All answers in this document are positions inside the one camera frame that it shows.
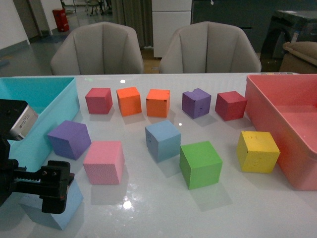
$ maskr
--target pink box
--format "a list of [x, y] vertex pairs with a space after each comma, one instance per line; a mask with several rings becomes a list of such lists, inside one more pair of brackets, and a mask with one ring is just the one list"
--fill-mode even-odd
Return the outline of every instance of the pink box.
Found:
[[90, 114], [108, 114], [113, 105], [110, 88], [92, 88], [85, 99]]
[[249, 75], [246, 113], [273, 136], [277, 163], [298, 190], [317, 190], [317, 74]]
[[93, 141], [84, 160], [91, 184], [120, 184], [124, 167], [121, 141]]
[[224, 121], [242, 118], [247, 100], [236, 91], [218, 93], [215, 111]]

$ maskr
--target green cube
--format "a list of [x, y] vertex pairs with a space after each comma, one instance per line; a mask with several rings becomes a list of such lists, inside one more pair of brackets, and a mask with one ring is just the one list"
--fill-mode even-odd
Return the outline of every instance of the green cube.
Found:
[[182, 145], [179, 166], [189, 189], [219, 182], [222, 159], [209, 141]]

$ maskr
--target chair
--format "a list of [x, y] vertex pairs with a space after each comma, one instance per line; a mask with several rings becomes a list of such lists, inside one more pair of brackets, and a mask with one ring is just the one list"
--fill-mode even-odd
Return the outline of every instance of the chair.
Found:
[[175, 31], [159, 71], [260, 72], [261, 63], [243, 30], [221, 23], [200, 22]]
[[53, 56], [51, 70], [53, 75], [143, 73], [136, 32], [110, 22], [78, 27]]
[[317, 73], [317, 42], [286, 42], [287, 51], [282, 60], [280, 72]]
[[90, 16], [94, 14], [94, 8], [95, 8], [96, 15], [98, 15], [98, 7], [100, 8], [100, 12], [103, 13], [102, 4], [99, 0], [85, 0], [85, 2], [86, 2], [87, 15], [88, 15], [89, 7], [91, 7]]

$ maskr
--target pink plastic bin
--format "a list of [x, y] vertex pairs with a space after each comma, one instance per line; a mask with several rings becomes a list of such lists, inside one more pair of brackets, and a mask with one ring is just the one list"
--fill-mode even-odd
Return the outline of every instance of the pink plastic bin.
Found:
[[249, 75], [246, 113], [258, 131], [269, 131], [277, 160], [298, 190], [317, 190], [317, 74]]

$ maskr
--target foam block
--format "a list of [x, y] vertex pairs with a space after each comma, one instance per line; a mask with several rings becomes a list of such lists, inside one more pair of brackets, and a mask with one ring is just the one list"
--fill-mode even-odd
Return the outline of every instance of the foam block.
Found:
[[90, 146], [85, 124], [65, 120], [48, 134], [55, 154], [77, 160]]
[[84, 160], [91, 184], [120, 184], [123, 167], [121, 141], [93, 141]]
[[215, 111], [224, 120], [242, 118], [247, 105], [247, 99], [236, 91], [218, 93]]
[[142, 112], [141, 96], [136, 87], [118, 89], [117, 98], [123, 117]]
[[151, 89], [147, 95], [147, 115], [149, 117], [166, 118], [170, 105], [170, 91]]
[[110, 88], [92, 88], [85, 99], [90, 114], [108, 114], [113, 105]]
[[181, 134], [169, 120], [146, 126], [145, 137], [147, 148], [157, 162], [179, 154]]
[[269, 132], [242, 131], [237, 146], [241, 171], [271, 173], [280, 151]]
[[189, 189], [219, 182], [222, 159], [209, 141], [182, 145], [179, 166]]
[[191, 118], [195, 119], [209, 113], [211, 95], [196, 88], [192, 92], [184, 92], [182, 110]]
[[83, 201], [83, 195], [76, 180], [74, 180], [69, 187], [66, 209], [63, 213], [43, 213], [42, 201], [38, 195], [26, 194], [20, 199], [19, 205], [33, 222], [58, 230], [64, 230]]

